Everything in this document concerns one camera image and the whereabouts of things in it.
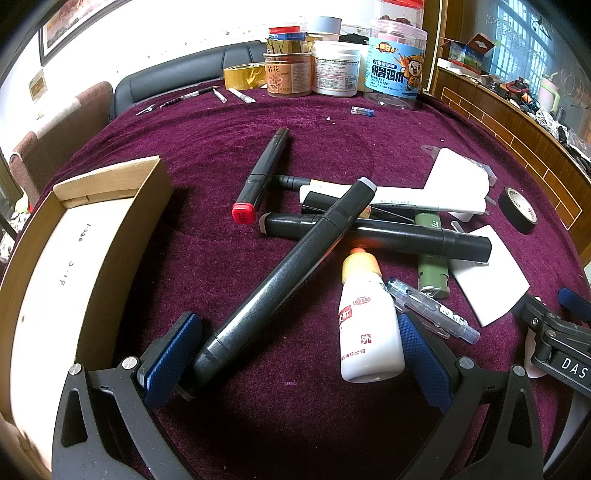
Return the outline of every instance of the red marker cap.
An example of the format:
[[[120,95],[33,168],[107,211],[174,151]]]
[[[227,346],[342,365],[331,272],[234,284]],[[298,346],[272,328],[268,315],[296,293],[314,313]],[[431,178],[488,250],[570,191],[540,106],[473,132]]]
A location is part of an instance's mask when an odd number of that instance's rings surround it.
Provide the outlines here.
[[[241,225],[253,223],[256,218],[255,208],[250,203],[235,203],[232,207],[232,218]]]

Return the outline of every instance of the blue clamp pad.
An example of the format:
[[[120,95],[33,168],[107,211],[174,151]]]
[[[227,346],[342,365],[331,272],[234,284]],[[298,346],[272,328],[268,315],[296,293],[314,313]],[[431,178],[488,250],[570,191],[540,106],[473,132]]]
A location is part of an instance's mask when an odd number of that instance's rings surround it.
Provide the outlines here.
[[[427,403],[445,413],[453,401],[450,377],[406,314],[398,315],[404,361],[410,367]]]
[[[192,312],[184,312],[167,334],[153,341],[142,355],[137,378],[150,411],[164,405],[172,395],[197,352],[201,334],[201,319]]]
[[[591,322],[591,303],[564,287],[558,292],[558,303],[585,323]]]

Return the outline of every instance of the white glue bottle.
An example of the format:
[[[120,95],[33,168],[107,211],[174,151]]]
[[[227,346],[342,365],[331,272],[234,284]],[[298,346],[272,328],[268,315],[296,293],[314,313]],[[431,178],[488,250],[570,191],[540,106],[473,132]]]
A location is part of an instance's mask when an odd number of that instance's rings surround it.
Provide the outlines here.
[[[392,296],[372,254],[354,248],[343,262],[339,306],[340,374],[353,383],[395,377],[404,370]]]

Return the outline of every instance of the cardboard box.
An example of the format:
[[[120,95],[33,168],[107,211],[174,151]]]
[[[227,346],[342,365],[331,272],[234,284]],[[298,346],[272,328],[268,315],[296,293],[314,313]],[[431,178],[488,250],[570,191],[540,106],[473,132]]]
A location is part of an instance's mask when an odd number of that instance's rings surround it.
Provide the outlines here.
[[[484,55],[490,52],[494,46],[495,44],[490,38],[479,33],[467,44],[456,40],[448,40],[442,45],[443,54],[441,57],[480,74]]]
[[[110,368],[145,247],[172,194],[159,157],[58,183],[0,284],[0,443],[31,478],[51,477],[69,367]]]

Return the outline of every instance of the window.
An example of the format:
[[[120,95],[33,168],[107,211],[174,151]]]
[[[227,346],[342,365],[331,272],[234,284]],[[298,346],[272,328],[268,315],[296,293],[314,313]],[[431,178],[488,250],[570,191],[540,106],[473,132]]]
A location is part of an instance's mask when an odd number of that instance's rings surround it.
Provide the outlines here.
[[[542,74],[552,65],[553,42],[541,16],[520,0],[497,0],[487,23],[495,24],[497,47],[491,73],[506,80],[523,77],[530,91],[538,92]]]

